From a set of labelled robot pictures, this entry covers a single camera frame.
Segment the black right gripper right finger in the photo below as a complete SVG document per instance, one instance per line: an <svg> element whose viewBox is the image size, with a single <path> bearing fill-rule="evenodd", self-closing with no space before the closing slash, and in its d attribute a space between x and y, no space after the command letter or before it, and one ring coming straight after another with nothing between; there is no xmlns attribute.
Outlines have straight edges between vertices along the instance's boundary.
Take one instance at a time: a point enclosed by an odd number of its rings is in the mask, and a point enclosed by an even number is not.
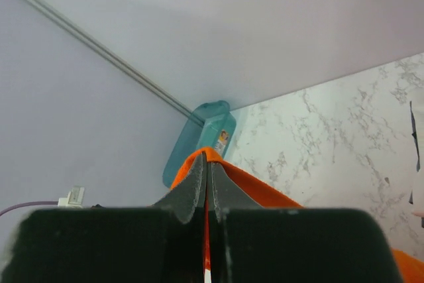
<svg viewBox="0 0 424 283"><path fill-rule="evenodd" d="M217 222L222 222L224 213L232 209L262 209L216 162L207 164L207 197L209 213Z"/></svg>

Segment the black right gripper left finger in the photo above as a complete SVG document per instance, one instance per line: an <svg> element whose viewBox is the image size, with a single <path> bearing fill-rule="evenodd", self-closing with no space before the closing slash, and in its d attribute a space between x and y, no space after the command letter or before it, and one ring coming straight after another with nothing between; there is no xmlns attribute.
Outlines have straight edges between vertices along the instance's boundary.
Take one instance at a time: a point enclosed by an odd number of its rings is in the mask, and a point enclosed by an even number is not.
<svg viewBox="0 0 424 283"><path fill-rule="evenodd" d="M171 211L181 224L188 224L193 219L196 210L202 210L205 205L207 184L206 154L198 154L185 178L153 207Z"/></svg>

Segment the orange t shirt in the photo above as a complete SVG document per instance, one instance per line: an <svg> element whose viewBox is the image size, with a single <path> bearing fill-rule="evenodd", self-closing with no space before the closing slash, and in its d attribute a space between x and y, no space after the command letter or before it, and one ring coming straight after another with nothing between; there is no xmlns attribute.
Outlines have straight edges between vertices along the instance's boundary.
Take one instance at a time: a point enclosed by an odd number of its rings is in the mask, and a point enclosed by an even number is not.
<svg viewBox="0 0 424 283"><path fill-rule="evenodd" d="M178 170L172 185L170 186L171 189L174 189L185 179L194 163L196 156L202 152L206 154L206 159L208 162L221 164L229 178L261 206L267 208L302 207L302 205L296 201L292 200L268 184L260 181L258 178L223 160L219 153L211 147L200 148L185 159L184 163ZM397 249L392 249L392 254L395 258L397 267L401 272L401 276L404 282L423 282L422 261Z"/></svg>

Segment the teal plastic bin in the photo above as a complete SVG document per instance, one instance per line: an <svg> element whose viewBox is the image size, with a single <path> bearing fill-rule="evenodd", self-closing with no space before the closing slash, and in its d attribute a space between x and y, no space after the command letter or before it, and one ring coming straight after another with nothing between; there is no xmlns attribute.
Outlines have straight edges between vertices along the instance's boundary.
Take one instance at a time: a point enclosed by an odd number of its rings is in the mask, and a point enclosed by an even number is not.
<svg viewBox="0 0 424 283"><path fill-rule="evenodd" d="M197 107L186 121L165 165L163 184L169 188L186 158L200 148L211 147L220 156L225 156L236 126L227 101Z"/></svg>

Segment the white folded t shirt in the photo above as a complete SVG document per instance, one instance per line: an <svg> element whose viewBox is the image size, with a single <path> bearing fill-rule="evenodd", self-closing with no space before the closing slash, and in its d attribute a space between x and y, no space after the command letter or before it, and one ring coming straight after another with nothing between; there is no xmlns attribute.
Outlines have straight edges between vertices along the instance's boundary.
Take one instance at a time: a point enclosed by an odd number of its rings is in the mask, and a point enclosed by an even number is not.
<svg viewBox="0 0 424 283"><path fill-rule="evenodd" d="M412 214L423 219L423 88L410 94L412 136L417 153L416 176L411 191Z"/></svg>

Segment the left aluminium frame post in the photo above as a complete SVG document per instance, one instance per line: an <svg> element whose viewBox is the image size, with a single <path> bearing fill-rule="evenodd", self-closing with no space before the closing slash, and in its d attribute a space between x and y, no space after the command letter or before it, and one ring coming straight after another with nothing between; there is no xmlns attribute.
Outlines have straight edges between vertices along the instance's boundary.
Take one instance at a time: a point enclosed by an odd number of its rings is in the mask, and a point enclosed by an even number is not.
<svg viewBox="0 0 424 283"><path fill-rule="evenodd" d="M130 77L136 83L146 88L149 92L159 97L162 101L167 103L171 108L175 109L178 113L189 118L192 116L193 111L185 106L181 101L176 99L165 89L161 88L158 84L141 74L128 62L123 60L119 55L115 54L112 50L108 49L105 45L100 43L97 39L93 38L90 34L82 28L75 25L69 18L63 16L59 11L55 10L52 6L47 4L44 0L24 0L31 7L36 9L39 13L52 21L55 25L66 31L73 38L81 42L84 46L95 52L108 63L112 64L122 73Z"/></svg>

